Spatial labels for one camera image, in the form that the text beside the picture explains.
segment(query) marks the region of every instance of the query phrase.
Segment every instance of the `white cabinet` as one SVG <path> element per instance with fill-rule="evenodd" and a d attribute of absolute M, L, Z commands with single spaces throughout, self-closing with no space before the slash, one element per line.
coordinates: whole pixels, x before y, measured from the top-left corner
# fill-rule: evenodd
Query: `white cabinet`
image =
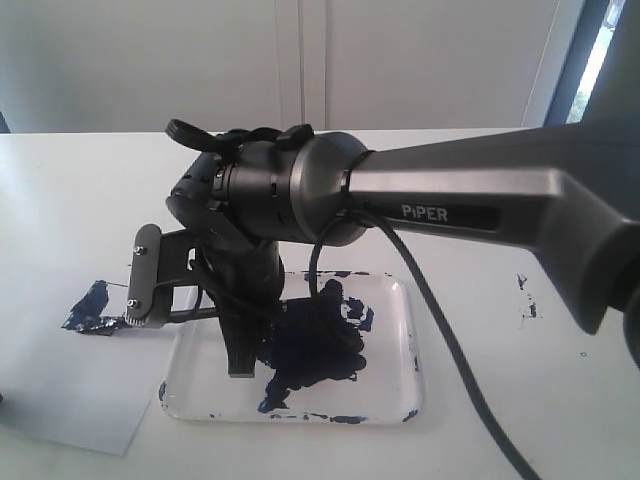
<path fill-rule="evenodd" d="M 583 0 L 3 0 L 15 132 L 540 124 Z"/>

